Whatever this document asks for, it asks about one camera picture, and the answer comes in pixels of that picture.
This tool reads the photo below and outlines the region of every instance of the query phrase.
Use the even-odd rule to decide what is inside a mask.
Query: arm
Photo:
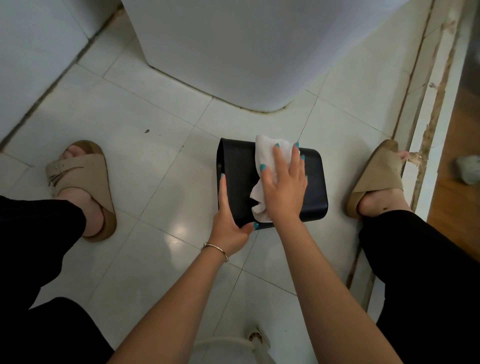
[[[278,183],[262,172],[267,211],[287,256],[313,350],[321,363],[401,363],[385,336],[330,267],[299,214],[307,187],[296,146],[290,168],[274,147]]]
[[[219,211],[208,242],[227,256],[240,250],[253,231],[253,223],[241,229],[228,206],[227,182],[220,180]],[[186,363],[190,358],[208,296],[224,254],[206,247],[181,278],[135,326],[109,363]]]

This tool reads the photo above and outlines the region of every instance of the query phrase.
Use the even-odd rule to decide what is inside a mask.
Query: forearm
[[[188,362],[215,276],[224,262],[219,250],[202,250],[135,326],[109,363]]]
[[[321,363],[400,363],[300,219],[275,224],[313,349]]]

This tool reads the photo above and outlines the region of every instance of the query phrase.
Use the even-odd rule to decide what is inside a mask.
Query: black trash bin
[[[308,176],[300,219],[319,220],[328,210],[322,157],[314,149],[300,148],[300,153],[305,155],[305,173]],[[217,191],[222,173],[227,176],[228,203],[237,226],[255,221],[252,207],[258,202],[250,198],[252,188],[260,179],[255,167],[255,142],[221,138],[216,151]],[[271,227],[271,222],[259,222],[258,230]]]

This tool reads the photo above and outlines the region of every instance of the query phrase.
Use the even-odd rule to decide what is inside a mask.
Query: bathroom floor
[[[220,137],[254,141],[257,134],[320,152],[330,207],[307,226],[345,282],[358,223],[344,215],[342,200],[373,149],[394,132],[428,3],[407,3],[271,114],[239,109],[149,67],[128,17],[119,14],[0,154],[0,194],[27,200],[49,198],[44,166],[70,143],[91,139],[107,157],[118,229],[102,243],[80,240],[35,305],[75,300],[117,347],[208,239]],[[274,229],[255,231],[221,268],[198,337],[243,336],[255,324],[277,363],[316,362]],[[248,355],[216,345],[196,349],[191,362],[245,363]]]

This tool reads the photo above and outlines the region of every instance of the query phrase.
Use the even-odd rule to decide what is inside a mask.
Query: beige sandal
[[[358,204],[368,191],[399,188],[403,190],[400,173],[402,161],[396,154],[398,143],[387,139],[380,143],[367,161],[363,173],[353,188],[347,201],[346,214],[351,218],[361,218]]]
[[[111,236],[117,228],[117,218],[108,186],[108,172],[102,149],[89,140],[80,140],[72,144],[85,151],[85,155],[56,160],[47,165],[49,185],[54,196],[60,191],[76,187],[88,192],[102,209],[104,222],[100,231],[84,237],[89,242],[99,242]]]

